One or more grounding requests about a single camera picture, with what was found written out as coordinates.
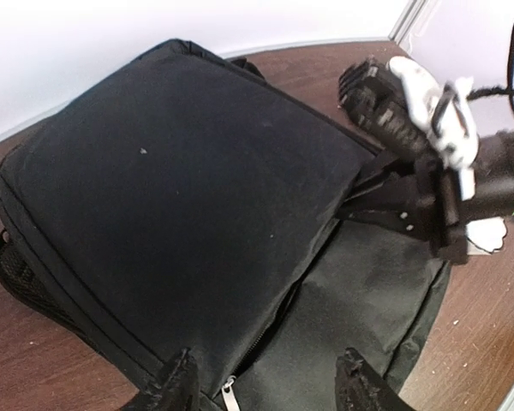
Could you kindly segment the black student backpack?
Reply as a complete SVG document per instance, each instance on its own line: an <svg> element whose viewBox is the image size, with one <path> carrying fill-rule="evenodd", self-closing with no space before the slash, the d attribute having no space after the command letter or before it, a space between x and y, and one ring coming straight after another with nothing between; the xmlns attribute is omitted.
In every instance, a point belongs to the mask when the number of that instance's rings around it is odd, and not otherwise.
<svg viewBox="0 0 514 411"><path fill-rule="evenodd" d="M166 41L4 157L0 283L139 391L188 348L198 410L337 410L347 348L398 394L451 267L336 218L374 155L254 65Z"/></svg>

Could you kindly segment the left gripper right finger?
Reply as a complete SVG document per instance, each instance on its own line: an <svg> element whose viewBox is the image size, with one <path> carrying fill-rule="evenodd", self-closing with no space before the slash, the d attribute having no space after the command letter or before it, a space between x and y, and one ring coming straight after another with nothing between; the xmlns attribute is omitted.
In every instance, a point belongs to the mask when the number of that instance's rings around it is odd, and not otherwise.
<svg viewBox="0 0 514 411"><path fill-rule="evenodd" d="M342 411L411 411L354 348L337 358L335 401Z"/></svg>

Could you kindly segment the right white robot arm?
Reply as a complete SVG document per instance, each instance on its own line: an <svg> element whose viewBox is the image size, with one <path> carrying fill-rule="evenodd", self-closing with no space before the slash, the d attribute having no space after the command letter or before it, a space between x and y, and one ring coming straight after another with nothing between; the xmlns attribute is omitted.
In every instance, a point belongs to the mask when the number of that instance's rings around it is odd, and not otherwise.
<svg viewBox="0 0 514 411"><path fill-rule="evenodd" d="M383 148L338 217L426 242L456 265L500 250L514 217L514 131L480 137L474 96L470 78L442 84L407 57L348 67L339 106Z"/></svg>

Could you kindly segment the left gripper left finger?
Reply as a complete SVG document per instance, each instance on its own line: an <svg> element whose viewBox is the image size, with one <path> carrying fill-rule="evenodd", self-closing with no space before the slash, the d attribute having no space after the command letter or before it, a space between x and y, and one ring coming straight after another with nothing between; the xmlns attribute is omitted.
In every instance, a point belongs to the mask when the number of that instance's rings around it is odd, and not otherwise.
<svg viewBox="0 0 514 411"><path fill-rule="evenodd" d="M171 357L158 376L124 406L124 410L188 411L200 407L199 369L188 348Z"/></svg>

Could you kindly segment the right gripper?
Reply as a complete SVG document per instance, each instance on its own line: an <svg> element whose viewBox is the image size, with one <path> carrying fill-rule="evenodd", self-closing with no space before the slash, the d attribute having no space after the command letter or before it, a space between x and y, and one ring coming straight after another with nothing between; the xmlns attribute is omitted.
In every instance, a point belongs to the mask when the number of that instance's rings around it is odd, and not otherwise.
<svg viewBox="0 0 514 411"><path fill-rule="evenodd" d="M472 80L441 86L417 62L369 57L338 79L346 116L384 148L366 163L336 212L429 244L434 255L465 264L463 208L475 197L479 137L467 97Z"/></svg>

